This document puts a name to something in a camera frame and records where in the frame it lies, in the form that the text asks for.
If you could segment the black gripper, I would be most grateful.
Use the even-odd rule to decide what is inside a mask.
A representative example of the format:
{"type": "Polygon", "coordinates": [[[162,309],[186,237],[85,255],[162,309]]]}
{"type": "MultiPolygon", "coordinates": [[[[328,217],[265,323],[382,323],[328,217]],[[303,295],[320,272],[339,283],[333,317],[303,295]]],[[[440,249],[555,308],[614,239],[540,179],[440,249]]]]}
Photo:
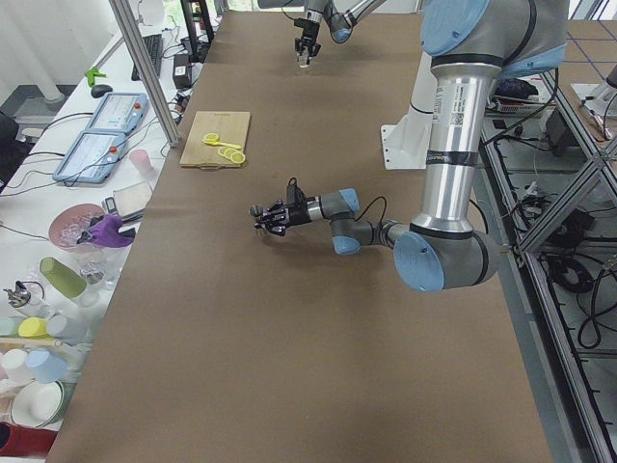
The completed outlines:
{"type": "Polygon", "coordinates": [[[295,18],[294,26],[302,30],[300,38],[296,38],[294,42],[294,49],[297,54],[303,53],[303,48],[309,48],[310,58],[315,58],[321,48],[321,45],[317,42],[320,24],[316,21],[306,18],[295,18]]]}
{"type": "Polygon", "coordinates": [[[308,197],[303,204],[285,204],[278,198],[272,204],[262,208],[262,220],[257,220],[254,227],[258,232],[267,232],[285,236],[287,229],[301,226],[321,218],[320,198],[308,197]]]}

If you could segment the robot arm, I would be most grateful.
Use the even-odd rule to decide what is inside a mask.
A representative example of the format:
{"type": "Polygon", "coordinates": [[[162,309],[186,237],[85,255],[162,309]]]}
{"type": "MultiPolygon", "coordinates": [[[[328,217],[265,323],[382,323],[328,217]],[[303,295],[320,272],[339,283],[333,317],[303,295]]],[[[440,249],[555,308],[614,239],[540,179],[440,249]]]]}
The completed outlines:
{"type": "Polygon", "coordinates": [[[357,1],[350,9],[340,12],[334,1],[258,1],[260,9],[280,9],[291,19],[293,25],[301,29],[295,39],[294,49],[299,65],[308,66],[321,48],[318,42],[320,25],[325,22],[335,43],[345,43],[351,37],[354,27],[368,14],[383,4],[383,1],[357,1]]]}
{"type": "Polygon", "coordinates": [[[436,80],[429,111],[422,207],[409,225],[358,216],[353,189],[308,197],[290,180],[284,199],[251,210],[255,227],[284,235],[326,220],[335,251],[380,244],[401,280],[417,291],[475,286],[496,272],[498,245],[468,218],[485,105],[494,84],[557,68],[563,61],[565,1],[426,1],[420,40],[436,80]]]}

